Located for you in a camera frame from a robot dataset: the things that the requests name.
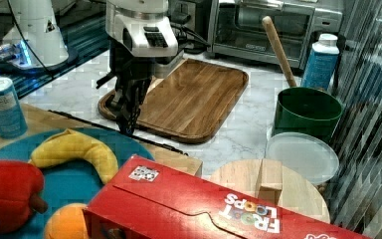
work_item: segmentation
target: white robot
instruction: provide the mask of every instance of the white robot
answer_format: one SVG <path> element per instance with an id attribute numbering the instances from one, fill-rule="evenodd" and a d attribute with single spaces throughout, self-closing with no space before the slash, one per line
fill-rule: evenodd
<path id="1" fill-rule="evenodd" d="M 107 78 L 116 77 L 115 96 L 106 107 L 122 132 L 133 133 L 157 58 L 178 54 L 167 11 L 167 0 L 106 1 L 111 69 Z"/>
<path id="2" fill-rule="evenodd" d="M 67 60 L 51 0 L 1 1 L 9 3 L 16 24 L 4 37 L 7 44 L 0 46 L 0 56 L 15 52 L 17 57 L 8 62 L 22 70 L 51 68 Z M 68 6 L 75 0 L 58 1 Z M 167 12 L 167 0 L 106 1 L 110 73 L 100 83 L 116 77 L 116 94 L 106 106 L 124 133 L 133 133 L 156 61 L 178 54 Z"/>
<path id="3" fill-rule="evenodd" d="M 4 45 L 0 46 L 0 54 L 7 52 L 16 57 L 9 63 L 20 70 L 31 70 L 52 68 L 67 60 L 68 50 L 51 0 L 0 0 L 1 13 L 8 6 L 16 24 L 2 39 Z"/>

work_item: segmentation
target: wooden spoon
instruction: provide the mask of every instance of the wooden spoon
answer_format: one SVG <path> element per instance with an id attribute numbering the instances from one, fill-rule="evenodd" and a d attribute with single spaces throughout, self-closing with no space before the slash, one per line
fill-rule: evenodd
<path id="1" fill-rule="evenodd" d="M 281 69 L 285 74 L 287 83 L 290 87 L 296 87 L 296 82 L 293 77 L 292 70 L 290 69 L 289 62 L 287 61 L 287 55 L 282 47 L 281 40 L 279 39 L 278 33 L 276 31 L 275 25 L 273 24 L 272 18 L 267 16 L 263 18 L 263 27 L 268 34 L 270 43 L 272 44 L 273 51 L 281 64 Z"/>

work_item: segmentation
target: orange fruit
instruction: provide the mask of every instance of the orange fruit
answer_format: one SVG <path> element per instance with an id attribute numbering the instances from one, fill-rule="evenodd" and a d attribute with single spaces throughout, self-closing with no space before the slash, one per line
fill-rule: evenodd
<path id="1" fill-rule="evenodd" d="M 71 203 L 58 209 L 45 226 L 44 239 L 90 239 L 83 215 L 83 203 Z"/>

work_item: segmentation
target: bottle cap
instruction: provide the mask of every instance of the bottle cap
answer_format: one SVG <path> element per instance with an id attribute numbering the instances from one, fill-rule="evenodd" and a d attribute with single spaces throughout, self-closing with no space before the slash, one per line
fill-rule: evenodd
<path id="1" fill-rule="evenodd" d="M 324 46 L 335 47 L 337 43 L 337 37 L 333 34 L 323 33 L 320 35 L 318 42 Z"/>

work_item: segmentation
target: froot loops box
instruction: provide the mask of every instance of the froot loops box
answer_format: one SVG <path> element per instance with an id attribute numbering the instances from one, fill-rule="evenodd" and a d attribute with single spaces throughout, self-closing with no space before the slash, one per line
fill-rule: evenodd
<path id="1" fill-rule="evenodd" d="M 94 239 L 367 238 L 138 155 L 84 214 Z"/>

